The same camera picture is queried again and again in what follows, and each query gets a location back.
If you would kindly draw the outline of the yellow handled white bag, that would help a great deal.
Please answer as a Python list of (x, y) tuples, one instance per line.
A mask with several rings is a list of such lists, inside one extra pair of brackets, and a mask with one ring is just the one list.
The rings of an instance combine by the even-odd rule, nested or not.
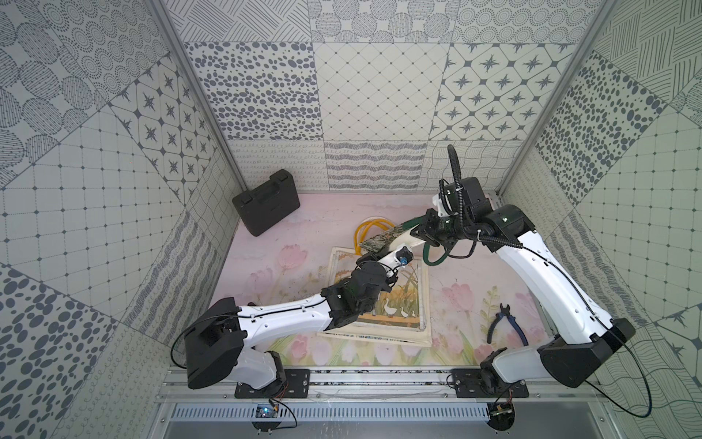
[[(358, 256), (353, 246), (335, 247), (330, 254), (328, 281), (332, 285), (350, 276), (358, 266), (358, 261), (366, 261), (367, 256)], [(430, 323), (429, 274), (428, 267), (420, 256), (397, 270), (398, 280), (389, 293), (381, 293), (375, 307), (357, 321), (370, 321), (380, 318), (418, 318)]]

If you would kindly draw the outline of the green handled exhibition tote bag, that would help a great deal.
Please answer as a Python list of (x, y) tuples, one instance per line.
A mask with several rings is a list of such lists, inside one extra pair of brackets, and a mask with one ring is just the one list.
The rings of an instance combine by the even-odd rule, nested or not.
[(458, 239), (441, 230), (446, 221), (431, 224), (423, 216), (394, 224), (386, 218), (371, 217), (363, 221), (354, 235), (356, 255), (374, 256), (377, 260), (405, 246), (410, 252), (422, 247), (422, 261), (437, 266), (449, 258)]

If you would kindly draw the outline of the starry night canvas tote bag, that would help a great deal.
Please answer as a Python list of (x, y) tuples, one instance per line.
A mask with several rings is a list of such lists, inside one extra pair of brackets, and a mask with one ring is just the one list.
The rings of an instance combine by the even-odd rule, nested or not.
[(343, 338), (356, 341), (431, 347), (431, 325), (418, 318), (380, 318), (370, 321), (362, 319), (340, 329), (319, 332), (327, 338)]

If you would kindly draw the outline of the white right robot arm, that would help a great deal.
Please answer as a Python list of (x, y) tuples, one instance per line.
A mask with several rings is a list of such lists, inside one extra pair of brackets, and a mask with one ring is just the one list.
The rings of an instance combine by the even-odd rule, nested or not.
[(628, 319), (613, 318), (577, 285), (520, 208), (493, 209), (474, 177), (440, 181), (433, 207), (410, 234), (446, 252), (462, 240), (481, 243), (522, 278), (555, 324), (553, 340), (501, 349), (482, 361), (482, 384), (490, 394), (544, 378), (577, 388), (635, 334)]

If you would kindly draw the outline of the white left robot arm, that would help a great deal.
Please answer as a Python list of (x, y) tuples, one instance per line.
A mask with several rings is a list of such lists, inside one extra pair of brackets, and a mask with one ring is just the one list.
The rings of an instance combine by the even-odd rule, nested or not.
[(363, 261), (350, 276), (306, 299), (268, 307), (240, 307), (221, 299), (182, 331), (186, 375), (192, 390), (230, 377), (273, 395), (285, 382), (280, 356), (257, 351), (263, 342), (297, 334), (340, 329), (371, 311), (382, 292), (389, 292), (398, 269)]

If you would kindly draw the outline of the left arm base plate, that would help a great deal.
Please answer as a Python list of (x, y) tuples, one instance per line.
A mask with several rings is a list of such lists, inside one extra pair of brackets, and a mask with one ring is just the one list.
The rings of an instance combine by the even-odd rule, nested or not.
[(239, 383), (236, 399), (306, 399), (311, 379), (310, 369), (285, 369), (284, 377), (276, 378), (266, 387), (256, 390), (252, 386)]

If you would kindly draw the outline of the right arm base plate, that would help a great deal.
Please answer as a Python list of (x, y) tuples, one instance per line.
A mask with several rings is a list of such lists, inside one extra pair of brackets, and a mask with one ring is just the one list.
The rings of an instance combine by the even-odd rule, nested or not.
[(529, 390), (524, 382), (506, 383), (489, 378), (480, 369), (452, 369), (446, 378), (448, 387), (457, 398), (528, 398)]

